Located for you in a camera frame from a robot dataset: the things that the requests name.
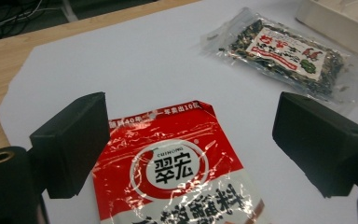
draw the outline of clear plastic bag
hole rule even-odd
[[[172,105],[110,127],[93,169],[101,223],[270,223],[211,105]]]
[[[297,92],[334,106],[358,100],[358,57],[307,38],[245,8],[202,37],[201,45],[224,61],[244,62]]]

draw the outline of white table surface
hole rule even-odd
[[[106,92],[110,119],[191,100],[213,105],[229,141],[258,186],[272,223],[357,223],[358,188],[325,199],[275,144],[272,125],[287,85],[251,67],[206,57],[200,37],[249,7],[303,33],[300,0],[204,0],[39,46],[10,83],[0,120],[12,146],[76,98]],[[348,115],[358,123],[358,106]],[[79,196],[50,200],[57,223],[99,223],[92,180]]]

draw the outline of plastic package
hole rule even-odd
[[[328,103],[352,102],[350,56],[245,8],[202,38],[205,50],[241,61]]]
[[[93,170],[101,223],[269,223],[210,105],[193,101],[110,126]]]

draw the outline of red and white packaging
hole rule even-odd
[[[110,127],[93,169],[101,223],[269,223],[210,105],[174,105]]]

